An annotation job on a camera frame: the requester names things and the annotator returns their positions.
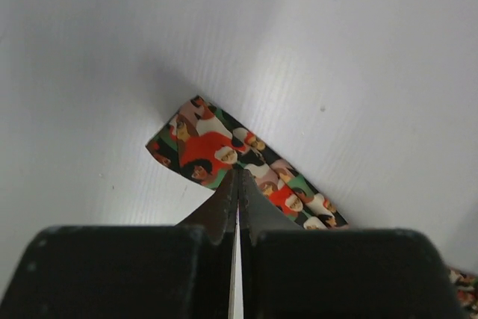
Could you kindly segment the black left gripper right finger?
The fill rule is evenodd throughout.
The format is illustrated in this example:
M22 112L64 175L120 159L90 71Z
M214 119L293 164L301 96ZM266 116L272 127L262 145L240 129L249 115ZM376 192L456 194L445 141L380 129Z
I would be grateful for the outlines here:
M447 268L410 229L304 229L238 175L246 318L465 318Z

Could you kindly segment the colourful patterned necktie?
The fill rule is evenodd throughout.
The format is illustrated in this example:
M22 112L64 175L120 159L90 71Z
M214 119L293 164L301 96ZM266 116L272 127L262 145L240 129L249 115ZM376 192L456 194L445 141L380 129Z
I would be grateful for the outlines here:
M247 170L260 192L298 226L307 230L350 229L329 199L291 164L201 97L182 105L146 147L161 165L213 193L227 173ZM239 212L237 204L234 249L241 251ZM447 271L466 311L465 318L475 318L477 278L455 269Z

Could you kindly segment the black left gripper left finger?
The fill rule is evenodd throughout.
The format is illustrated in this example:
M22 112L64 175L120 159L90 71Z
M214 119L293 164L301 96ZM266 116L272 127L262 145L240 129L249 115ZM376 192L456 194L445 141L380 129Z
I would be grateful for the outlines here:
M228 318L238 171L174 226L50 226L25 248L3 318Z

